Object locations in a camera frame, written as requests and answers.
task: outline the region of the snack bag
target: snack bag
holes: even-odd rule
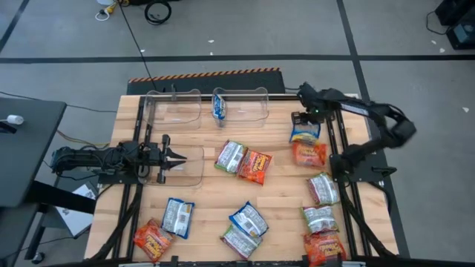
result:
[[[235,174],[238,172],[239,164],[246,152],[247,147],[238,142],[228,140],[224,143],[220,156],[217,158],[216,162],[214,162],[214,166]]]
[[[240,178],[263,185],[266,170],[271,159],[272,156],[248,150],[240,164],[237,175]]]
[[[248,201],[233,215],[229,216],[236,227],[251,237],[261,237],[269,226],[259,212]]]
[[[308,179],[307,182],[310,194],[318,206],[333,205],[340,201],[335,184],[327,173],[321,173],[312,179]]]
[[[304,247],[309,258],[309,267],[321,266],[330,260],[347,260],[347,255],[336,232],[304,235]]]
[[[315,142],[293,142],[292,154],[296,165],[324,167],[327,160],[327,145]]]
[[[313,144],[320,136],[320,123],[307,125],[293,125],[289,142],[308,142]]]
[[[213,117],[215,119],[222,120],[226,118],[226,103],[224,102],[223,97],[218,96],[217,94],[213,95]]]
[[[170,197],[162,220],[162,228],[184,239],[188,238],[194,203]]]
[[[252,252],[262,242],[262,238],[250,237],[233,224],[229,226],[228,230],[226,230],[220,239],[234,251],[239,253],[239,255],[245,260],[251,256]]]
[[[134,243],[141,248],[153,263],[156,263],[162,254],[171,245],[173,237],[161,229],[154,219],[139,228],[134,235]]]
[[[332,207],[303,207],[302,214],[312,234],[325,231],[338,231]]]

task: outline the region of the transparent bin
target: transparent bin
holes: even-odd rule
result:
[[[164,171],[163,175],[166,177],[164,184],[157,182],[160,167],[151,167],[150,170],[145,169],[140,173],[140,176],[145,176],[145,178],[140,179],[140,182],[146,185],[199,188],[203,181],[205,163],[203,147],[191,145],[170,145],[169,147],[176,154],[185,156],[186,159],[184,160],[186,162],[175,166],[168,171]]]
[[[152,90],[145,96],[144,121],[159,131],[196,130],[201,125],[201,93],[161,93]]]
[[[266,88],[255,90],[226,90],[215,88],[214,96],[218,95],[225,102],[225,118],[214,118],[219,127],[226,128],[259,128],[263,127],[269,116],[269,94]]]

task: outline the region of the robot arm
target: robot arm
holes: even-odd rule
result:
[[[148,173],[141,176],[138,168],[149,170],[151,166],[157,166],[160,167],[157,182],[163,184],[166,181],[163,172],[185,163],[186,157],[178,155],[170,149],[170,136],[167,134],[162,136],[162,145],[161,150],[157,143],[151,142],[145,145],[135,141],[121,142],[115,148],[101,151],[63,147],[54,151],[50,166],[56,174],[78,167],[97,167],[100,168],[99,174],[116,177],[116,179],[107,179],[108,182],[105,183],[123,183],[126,181],[126,177],[133,181],[131,183],[138,183],[140,182],[139,178],[148,176]]]
[[[363,145],[349,145],[342,154],[333,155],[330,161],[332,169],[337,172],[333,175],[352,174],[354,167],[367,155],[383,148],[399,148],[416,133],[414,124],[404,113],[389,104],[348,97],[333,88],[315,91],[306,82],[300,86],[297,96],[306,108],[306,112],[292,113],[294,124],[322,123],[325,119],[331,119],[335,111],[343,110],[370,118],[379,129],[379,138],[370,140]],[[386,117],[393,119],[396,124],[388,128]]]

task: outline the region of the wooden tabletop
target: wooden tabletop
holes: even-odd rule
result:
[[[111,146],[132,139],[139,99],[139,96],[122,96]],[[203,180],[199,185],[189,187],[146,185],[140,206],[139,227],[152,217],[161,220],[169,197],[194,202],[196,206],[191,219],[189,238],[184,240],[175,237],[173,245],[161,260],[169,261],[173,255],[177,255],[180,261],[240,260],[238,254],[221,242],[219,237],[230,225],[228,216],[236,212],[246,201],[250,201],[269,225],[269,230],[263,236],[263,242],[250,260],[301,260],[301,256],[305,254],[302,235],[307,232],[307,227],[299,208],[315,204],[309,194],[306,179],[320,171],[294,165],[292,160],[289,144],[292,130],[290,113],[304,110],[300,102],[270,101],[269,117],[260,128],[218,128],[209,112],[211,103],[203,102],[201,106],[203,112],[198,129],[166,132],[154,130],[151,141],[160,143],[162,134],[169,134],[172,149],[185,148],[179,145],[194,146],[194,149],[199,146],[204,155],[204,162],[193,162],[190,164],[194,165],[185,168],[199,170],[200,164],[203,163]],[[343,112],[343,117],[349,143],[366,142],[368,132],[365,119],[346,112]],[[238,179],[214,167],[214,161],[227,139],[243,143],[254,151],[272,155],[264,186]],[[330,141],[325,125],[322,125],[320,140],[328,144],[327,153],[330,155]],[[341,152],[338,134],[337,142]],[[168,177],[166,185],[179,185],[181,182],[192,185],[200,180],[192,177],[183,181],[176,177]],[[358,188],[367,224],[390,251],[397,253],[384,194],[366,183],[359,183]],[[85,252],[86,258],[99,250],[117,225],[122,190],[122,185],[114,185],[98,200]],[[333,211],[341,229],[339,236],[349,254],[341,205],[334,205]],[[128,227],[122,236],[120,253],[122,257],[125,256],[127,247]],[[353,227],[357,249],[359,254],[362,254],[361,238],[354,221]],[[136,247],[134,260],[148,261],[148,258]]]

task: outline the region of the red snack bag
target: red snack bag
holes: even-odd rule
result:
[[[304,235],[304,247],[309,258],[309,267],[320,266],[328,260],[347,260],[343,245],[336,232]]]
[[[171,245],[173,237],[158,226],[154,219],[139,228],[134,235],[134,243],[141,248],[153,263],[156,263],[162,254]]]
[[[327,160],[327,145],[293,142],[292,154],[297,165],[324,167]]]
[[[264,176],[272,156],[248,150],[240,163],[237,175],[258,184],[264,184]]]

